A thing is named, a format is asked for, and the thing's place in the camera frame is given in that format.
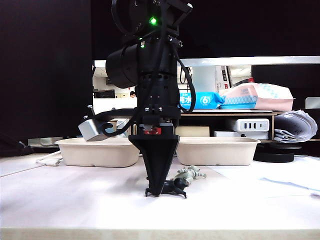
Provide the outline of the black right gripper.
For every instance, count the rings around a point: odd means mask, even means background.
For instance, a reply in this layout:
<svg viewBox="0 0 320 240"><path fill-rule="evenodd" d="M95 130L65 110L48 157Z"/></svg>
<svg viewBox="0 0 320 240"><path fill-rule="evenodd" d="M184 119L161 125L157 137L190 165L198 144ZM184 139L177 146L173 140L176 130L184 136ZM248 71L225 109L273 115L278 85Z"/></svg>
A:
<svg viewBox="0 0 320 240"><path fill-rule="evenodd" d="M171 167L180 137L175 128L181 118L178 107L145 107L137 120L137 135L128 139L142 155L150 193L158 196Z"/></svg>

